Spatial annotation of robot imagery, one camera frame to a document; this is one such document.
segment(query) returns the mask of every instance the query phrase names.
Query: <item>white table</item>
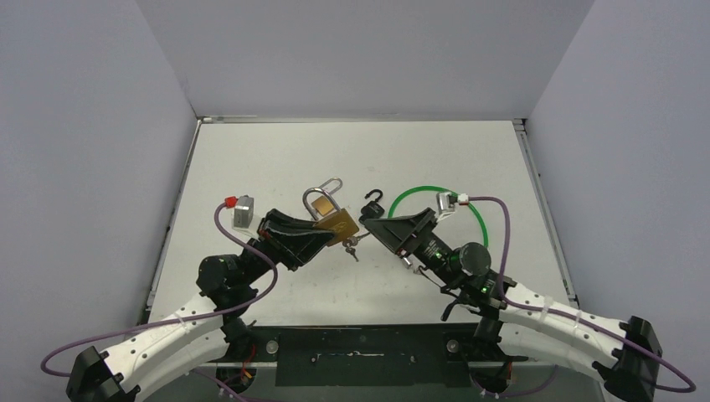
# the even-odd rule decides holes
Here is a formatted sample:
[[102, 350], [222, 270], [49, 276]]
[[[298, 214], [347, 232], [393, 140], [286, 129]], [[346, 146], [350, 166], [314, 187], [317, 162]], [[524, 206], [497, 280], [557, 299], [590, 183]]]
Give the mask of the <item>white table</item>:
[[[255, 197], [263, 216], [277, 208], [310, 219], [301, 195], [338, 176], [336, 201], [357, 220], [363, 196], [384, 191], [388, 209], [408, 188], [436, 185], [469, 195], [502, 198], [512, 217], [507, 275], [541, 293], [567, 302], [553, 247], [510, 121], [320, 122], [204, 124], [200, 128], [152, 305], [151, 321], [170, 314], [198, 291], [200, 260], [238, 254], [240, 249], [215, 228], [215, 207], [230, 195]], [[434, 193], [405, 199], [397, 214], [435, 207]], [[493, 267], [499, 266], [502, 212], [478, 203], [490, 237]], [[223, 213], [225, 225], [229, 214]], [[435, 233], [452, 248], [482, 242], [470, 211], [460, 208]], [[451, 301], [374, 238], [357, 248], [356, 262], [340, 246], [324, 249], [297, 272], [283, 266], [273, 292], [243, 315], [257, 325], [316, 326], [437, 323]], [[265, 289], [271, 273], [254, 287]], [[476, 322], [457, 307], [449, 322]]]

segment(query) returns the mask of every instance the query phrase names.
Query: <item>open padlock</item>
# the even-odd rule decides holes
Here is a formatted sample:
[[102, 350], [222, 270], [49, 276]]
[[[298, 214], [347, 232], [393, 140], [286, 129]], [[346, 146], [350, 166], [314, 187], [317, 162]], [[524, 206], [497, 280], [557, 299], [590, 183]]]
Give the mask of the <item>open padlock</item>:
[[[308, 203], [308, 194], [310, 193], [322, 194], [322, 196], [325, 197], [330, 204], [332, 204], [335, 212], [329, 214], [323, 219], [318, 220], [318, 212]], [[308, 213], [311, 214], [311, 217], [318, 221], [316, 223], [316, 228], [332, 230], [336, 233], [336, 236], [327, 243], [328, 247], [344, 241], [348, 237], [355, 235], [360, 230], [360, 227], [354, 220], [352, 220], [350, 214], [345, 209], [341, 209], [331, 194], [322, 188], [314, 187], [307, 189], [303, 193], [303, 206], [306, 207]]]
[[[337, 186], [333, 189], [328, 190], [327, 189], [328, 184], [330, 184], [332, 182], [337, 182]], [[341, 187], [342, 187], [342, 180], [340, 178], [329, 178], [325, 183], [321, 184], [320, 186], [318, 186], [316, 188], [322, 188], [323, 190], [325, 190], [329, 194], [334, 194]], [[316, 209], [316, 211], [321, 216], [326, 216], [335, 209], [335, 206], [330, 201], [328, 201], [328, 198], [326, 198], [325, 195], [322, 195], [321, 197], [316, 198], [316, 200], [311, 203], [311, 206], [314, 209]]]

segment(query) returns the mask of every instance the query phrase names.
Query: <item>screw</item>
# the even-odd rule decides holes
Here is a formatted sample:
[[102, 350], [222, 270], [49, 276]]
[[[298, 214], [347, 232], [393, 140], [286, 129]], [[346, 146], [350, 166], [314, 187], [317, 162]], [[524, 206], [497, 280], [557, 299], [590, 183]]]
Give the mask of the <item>screw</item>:
[[279, 343], [277, 341], [269, 341], [266, 343], [266, 352], [274, 354], [279, 351]]
[[449, 342], [446, 343], [446, 350], [448, 350], [450, 353], [456, 353], [459, 351], [459, 343], [455, 339], [451, 339]]

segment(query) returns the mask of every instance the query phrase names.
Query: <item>green ring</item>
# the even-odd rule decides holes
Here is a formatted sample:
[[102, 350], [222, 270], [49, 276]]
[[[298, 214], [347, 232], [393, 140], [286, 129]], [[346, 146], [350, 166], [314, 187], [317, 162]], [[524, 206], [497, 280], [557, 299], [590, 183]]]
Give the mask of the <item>green ring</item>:
[[[420, 193], [422, 191], [434, 191], [437, 193], [445, 193], [445, 192], [451, 192], [454, 194], [454, 196], [458, 196], [459, 194], [454, 193], [453, 191], [449, 190], [448, 188], [443, 188], [443, 187], [437, 187], [437, 186], [419, 186], [415, 188], [410, 188], [409, 190], [405, 191], [404, 193], [401, 193], [395, 200], [392, 202], [392, 206], [389, 207], [389, 213], [387, 214], [388, 218], [392, 218], [394, 215], [394, 210], [397, 208], [397, 205], [402, 202], [403, 199], [407, 198], [408, 196], [414, 194], [414, 193]], [[483, 222], [483, 217], [481, 214], [478, 213], [478, 210], [476, 207], [473, 206], [473, 204], [468, 204], [468, 208], [471, 210], [471, 212], [476, 216], [476, 219], [478, 220], [478, 224], [481, 226], [481, 232], [483, 233], [483, 246], [488, 248], [488, 230], [486, 229], [486, 224]]]

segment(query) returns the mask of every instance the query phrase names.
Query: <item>gray wall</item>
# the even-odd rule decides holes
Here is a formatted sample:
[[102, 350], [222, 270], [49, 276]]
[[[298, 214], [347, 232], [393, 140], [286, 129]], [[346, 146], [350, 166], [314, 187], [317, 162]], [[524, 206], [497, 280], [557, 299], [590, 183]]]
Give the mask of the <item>gray wall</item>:
[[194, 126], [133, 0], [0, 3], [1, 401], [66, 401], [40, 359], [135, 323]]
[[583, 307], [651, 320], [700, 386], [658, 401], [710, 400], [707, 16], [704, 0], [597, 0], [528, 124]]
[[592, 0], [138, 0], [199, 115], [529, 116]]

